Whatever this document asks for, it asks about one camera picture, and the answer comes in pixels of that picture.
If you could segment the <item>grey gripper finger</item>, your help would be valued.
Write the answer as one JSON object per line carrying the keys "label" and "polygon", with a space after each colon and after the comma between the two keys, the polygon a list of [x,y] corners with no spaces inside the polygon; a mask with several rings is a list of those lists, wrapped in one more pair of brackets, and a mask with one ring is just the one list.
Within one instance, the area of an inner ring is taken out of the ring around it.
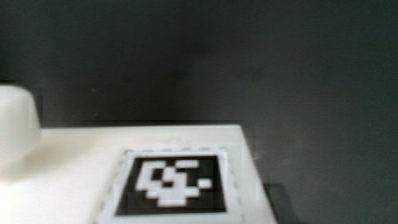
{"label": "grey gripper finger", "polygon": [[0,85],[0,180],[22,172],[27,156],[41,142],[41,123],[31,91]]}

